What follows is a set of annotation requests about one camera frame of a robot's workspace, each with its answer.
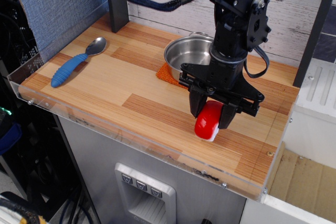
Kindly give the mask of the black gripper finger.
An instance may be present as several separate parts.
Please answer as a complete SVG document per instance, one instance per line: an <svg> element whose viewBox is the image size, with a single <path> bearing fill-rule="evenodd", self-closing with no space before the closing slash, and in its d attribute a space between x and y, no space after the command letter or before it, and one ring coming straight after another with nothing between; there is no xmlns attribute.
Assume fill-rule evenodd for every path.
<svg viewBox="0 0 336 224"><path fill-rule="evenodd" d="M227 129L230 123L232 122L233 118L235 117L236 113L238 112L238 106L235 104L223 104L221 109L221 116L219 119L218 128Z"/></svg>
<svg viewBox="0 0 336 224"><path fill-rule="evenodd" d="M207 101L207 92L203 88L191 87L189 90L190 111L197 118Z"/></svg>

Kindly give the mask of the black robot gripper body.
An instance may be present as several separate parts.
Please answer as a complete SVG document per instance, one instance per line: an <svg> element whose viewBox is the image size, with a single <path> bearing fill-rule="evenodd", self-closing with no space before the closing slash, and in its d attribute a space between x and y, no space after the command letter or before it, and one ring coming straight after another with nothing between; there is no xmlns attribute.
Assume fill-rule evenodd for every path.
<svg viewBox="0 0 336 224"><path fill-rule="evenodd" d="M207 98L223 104L235 104L238 113L256 116L265 96L246 81L244 62L230 64L211 59L209 65L181 64L179 83L188 88L205 89Z"/></svg>

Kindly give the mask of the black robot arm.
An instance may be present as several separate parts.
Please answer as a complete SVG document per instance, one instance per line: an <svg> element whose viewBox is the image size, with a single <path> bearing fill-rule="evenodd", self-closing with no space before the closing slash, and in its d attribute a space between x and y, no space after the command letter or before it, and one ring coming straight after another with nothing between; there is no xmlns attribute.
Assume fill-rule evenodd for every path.
<svg viewBox="0 0 336 224"><path fill-rule="evenodd" d="M179 83L188 88L190 110L198 118L208 98L222 104L217 126L226 129L237 113L255 116L264 95L246 81L247 55L256 51L269 59L260 45L267 42L269 0L211 0L216 32L207 65L183 63Z"/></svg>

